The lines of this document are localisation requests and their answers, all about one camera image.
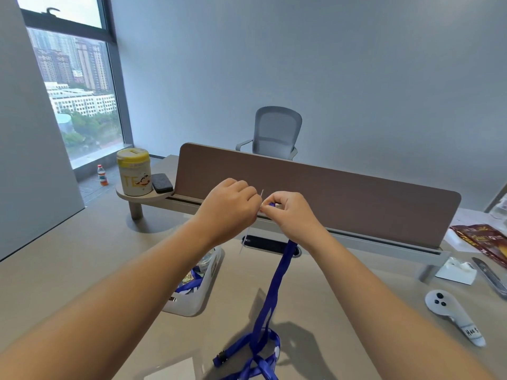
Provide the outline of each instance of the gray mesh chair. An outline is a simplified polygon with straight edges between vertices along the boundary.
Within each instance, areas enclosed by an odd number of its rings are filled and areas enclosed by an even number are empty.
[[[255,154],[292,160],[298,152],[294,144],[302,123],[301,115],[292,109],[262,107],[255,115],[253,139],[239,143],[236,150],[253,141],[252,151]]]

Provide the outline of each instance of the beige desk surface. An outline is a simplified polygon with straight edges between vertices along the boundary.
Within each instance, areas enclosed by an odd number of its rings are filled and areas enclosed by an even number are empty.
[[[148,206],[144,214],[134,224],[128,205],[109,192],[1,262],[0,350],[122,263],[168,236],[188,217]],[[237,238],[223,247],[225,258],[202,313],[193,318],[161,313],[115,379],[138,378],[146,370],[190,352],[196,353],[197,366],[206,372],[206,379],[219,378],[243,364],[238,358],[225,364],[224,372],[212,370],[212,358],[251,330],[279,257],[248,248],[239,255]],[[507,303],[482,276],[478,275],[472,286],[441,279],[428,286],[413,278],[419,268],[415,263],[354,253],[410,306],[472,351],[499,378],[507,378]],[[488,263],[505,274],[494,262]],[[452,324],[426,309],[424,295],[436,288],[458,298],[483,333],[487,347],[473,346]],[[272,327],[282,339],[276,369],[280,379],[380,378],[307,254],[294,259],[284,277]]]

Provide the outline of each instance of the window frame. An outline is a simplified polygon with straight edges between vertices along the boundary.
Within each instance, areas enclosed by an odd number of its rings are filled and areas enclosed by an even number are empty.
[[[111,13],[111,0],[97,0],[100,21],[105,28],[97,28],[91,25],[76,23],[48,15],[21,9],[21,14],[27,28],[42,29],[50,32],[68,34],[76,37],[89,38],[103,41],[106,43],[109,63],[111,65],[112,83],[115,90],[118,115],[120,117],[120,126],[122,128],[123,142],[125,146],[133,144],[132,128],[130,126],[130,117],[127,106],[127,96],[125,94],[125,85],[123,83],[122,66],[120,62],[120,53],[116,40],[116,32]]]

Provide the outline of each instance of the desk leg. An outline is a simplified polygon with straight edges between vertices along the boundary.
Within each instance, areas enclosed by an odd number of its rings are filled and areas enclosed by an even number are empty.
[[[437,265],[427,265],[425,266],[421,273],[419,274],[419,281],[425,284],[429,284],[432,278],[435,277],[435,274],[440,270],[441,267]]]
[[[143,207],[141,204],[129,202],[128,206],[130,208],[130,216],[132,217],[132,220],[139,220],[143,218]]]

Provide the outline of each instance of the yellow lid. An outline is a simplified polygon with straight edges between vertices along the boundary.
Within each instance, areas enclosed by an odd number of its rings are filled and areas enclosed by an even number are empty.
[[[142,148],[125,148],[116,153],[116,159],[119,166],[139,164],[149,161],[149,153]]]

